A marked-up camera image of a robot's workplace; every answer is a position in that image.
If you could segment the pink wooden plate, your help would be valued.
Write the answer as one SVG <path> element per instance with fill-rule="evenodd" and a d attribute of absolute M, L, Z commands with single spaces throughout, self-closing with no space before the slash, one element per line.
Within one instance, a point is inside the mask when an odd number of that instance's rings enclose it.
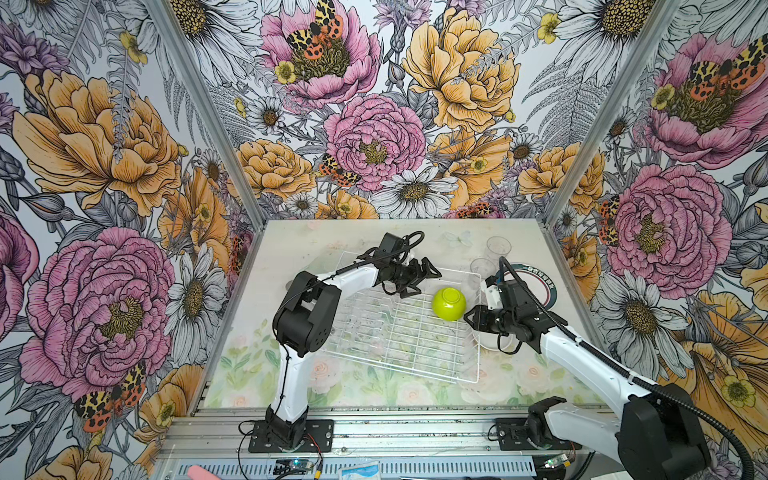
<path fill-rule="evenodd" d="M 558 291 L 550 276 L 543 270 L 524 263 L 513 263 L 512 268 L 545 308 L 549 309 L 555 306 Z"/>

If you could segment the lime green bowl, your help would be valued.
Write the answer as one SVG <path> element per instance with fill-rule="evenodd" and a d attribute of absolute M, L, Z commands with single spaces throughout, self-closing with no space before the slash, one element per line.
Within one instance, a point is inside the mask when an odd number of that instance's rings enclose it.
<path fill-rule="evenodd" d="M 456 322 L 460 320 L 467 309 L 464 294 L 457 288 L 445 287 L 439 289 L 432 298 L 432 311 L 441 320 Z"/>

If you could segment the clear glass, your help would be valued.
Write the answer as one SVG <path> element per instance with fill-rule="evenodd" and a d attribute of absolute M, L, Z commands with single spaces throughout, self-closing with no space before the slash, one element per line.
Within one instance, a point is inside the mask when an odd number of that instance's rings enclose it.
<path fill-rule="evenodd" d="M 497 266 L 502 257 L 508 257 L 511 253 L 511 249 L 512 245 L 506 238 L 493 236 L 486 242 L 485 256 L 493 265 Z"/>
<path fill-rule="evenodd" d="M 498 263 L 488 258 L 476 258 L 470 263 L 470 271 L 478 274 L 483 281 L 494 283 L 498 275 Z"/>

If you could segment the orange bowl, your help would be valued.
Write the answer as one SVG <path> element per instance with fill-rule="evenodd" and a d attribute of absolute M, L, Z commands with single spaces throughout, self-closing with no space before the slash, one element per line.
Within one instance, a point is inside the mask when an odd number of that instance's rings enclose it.
<path fill-rule="evenodd" d="M 477 343 L 484 349 L 499 352 L 512 352 L 518 341 L 514 336 L 504 336 L 493 333 L 475 332 L 475 339 Z"/>

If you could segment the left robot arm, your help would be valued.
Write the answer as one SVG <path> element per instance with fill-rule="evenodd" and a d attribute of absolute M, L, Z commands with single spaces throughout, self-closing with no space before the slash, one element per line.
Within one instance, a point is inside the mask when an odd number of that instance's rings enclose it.
<path fill-rule="evenodd" d="M 303 441 L 311 360 L 329 338 L 341 300 L 377 286 L 405 299 L 421 294 L 423 281 L 442 277 L 428 258 L 411 255 L 424 237 L 422 231 L 403 237 L 387 233 L 377 247 L 347 266 L 319 275 L 302 271 L 294 277 L 272 322 L 283 352 L 277 393 L 265 414 L 268 441 L 287 450 Z"/>

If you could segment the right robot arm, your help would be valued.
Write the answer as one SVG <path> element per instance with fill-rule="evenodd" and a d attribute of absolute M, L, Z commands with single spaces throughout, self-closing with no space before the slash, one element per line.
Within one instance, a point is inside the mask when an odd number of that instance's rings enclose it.
<path fill-rule="evenodd" d="M 579 444 L 622 464 L 634 479 L 687 479 L 711 455 L 690 398 L 606 356 L 513 278 L 483 282 L 482 300 L 464 316 L 479 333 L 512 337 L 583 382 L 610 409 L 600 414 L 558 396 L 528 409 L 525 428 L 537 447 Z"/>

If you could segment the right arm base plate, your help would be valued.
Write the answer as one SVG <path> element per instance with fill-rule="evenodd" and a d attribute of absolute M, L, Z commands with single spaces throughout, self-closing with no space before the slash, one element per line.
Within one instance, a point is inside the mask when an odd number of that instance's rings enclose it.
<path fill-rule="evenodd" d="M 486 437 L 496 442 L 502 451 L 512 450 L 567 450 L 579 452 L 579 443 L 556 438 L 542 420 L 522 417 L 497 418 Z"/>

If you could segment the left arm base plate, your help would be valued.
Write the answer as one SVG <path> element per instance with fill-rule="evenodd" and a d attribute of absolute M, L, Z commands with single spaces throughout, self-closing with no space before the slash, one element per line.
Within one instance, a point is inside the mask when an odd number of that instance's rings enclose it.
<path fill-rule="evenodd" d="M 269 432 L 265 420 L 257 421 L 250 434 L 247 450 L 252 454 L 266 453 L 316 453 L 325 454 L 332 450 L 335 422 L 329 419 L 308 420 L 306 432 L 295 448 L 288 448 L 277 436 Z"/>

